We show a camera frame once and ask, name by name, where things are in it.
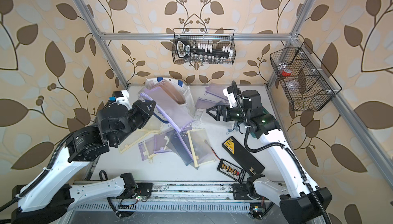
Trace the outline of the pink mesh pouch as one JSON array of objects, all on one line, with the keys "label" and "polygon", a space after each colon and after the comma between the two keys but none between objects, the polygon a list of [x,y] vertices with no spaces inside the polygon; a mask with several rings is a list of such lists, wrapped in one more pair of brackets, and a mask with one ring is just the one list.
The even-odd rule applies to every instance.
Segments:
[{"label": "pink mesh pouch", "polygon": [[159,83],[159,87],[166,92],[178,104],[185,104],[185,98],[170,82],[163,80]]}]

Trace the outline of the yellow trimmed mesh pouch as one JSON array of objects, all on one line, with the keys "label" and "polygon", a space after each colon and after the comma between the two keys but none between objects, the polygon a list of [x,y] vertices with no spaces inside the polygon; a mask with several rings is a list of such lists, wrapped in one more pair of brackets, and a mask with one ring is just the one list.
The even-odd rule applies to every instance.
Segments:
[{"label": "yellow trimmed mesh pouch", "polygon": [[216,161],[215,154],[210,146],[207,132],[204,128],[187,131],[189,144],[195,168]]}]

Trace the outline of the dark blue mesh pouch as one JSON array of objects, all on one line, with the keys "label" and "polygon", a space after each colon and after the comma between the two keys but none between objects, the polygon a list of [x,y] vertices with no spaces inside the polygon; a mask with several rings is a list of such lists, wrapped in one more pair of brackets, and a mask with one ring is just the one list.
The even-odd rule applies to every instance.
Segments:
[{"label": "dark blue mesh pouch", "polygon": [[175,152],[185,163],[186,166],[193,164],[191,147],[187,135],[187,131],[177,132],[172,129],[166,133],[169,138],[168,148]]}]

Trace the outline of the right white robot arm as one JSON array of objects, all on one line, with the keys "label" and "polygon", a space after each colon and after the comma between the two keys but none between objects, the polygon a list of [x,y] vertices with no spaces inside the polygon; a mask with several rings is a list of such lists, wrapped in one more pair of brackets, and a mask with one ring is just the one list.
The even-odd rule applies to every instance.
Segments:
[{"label": "right white robot arm", "polygon": [[[231,136],[222,144],[231,157],[250,175],[245,184],[248,198],[266,197],[280,207],[290,224],[304,224],[322,216],[326,224],[332,221],[326,211],[332,194],[321,188],[307,173],[289,146],[280,124],[262,105],[256,90],[241,91],[235,81],[223,89],[229,104],[207,109],[216,121],[244,125],[244,141]],[[267,179],[264,166],[254,157],[267,151],[276,164],[285,185]]]}]

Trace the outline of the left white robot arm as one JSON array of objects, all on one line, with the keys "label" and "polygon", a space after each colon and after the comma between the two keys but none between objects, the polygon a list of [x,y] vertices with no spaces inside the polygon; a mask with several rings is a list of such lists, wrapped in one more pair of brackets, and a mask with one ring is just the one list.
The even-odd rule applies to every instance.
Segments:
[{"label": "left white robot arm", "polygon": [[70,179],[110,148],[117,148],[129,135],[142,129],[154,114],[151,99],[129,101],[127,91],[116,91],[96,113],[93,124],[69,133],[55,148],[47,167],[31,183],[13,189],[13,199],[1,207],[18,207],[7,224],[49,224],[77,206],[105,198],[137,199],[141,190],[131,173],[100,182],[73,186]]}]

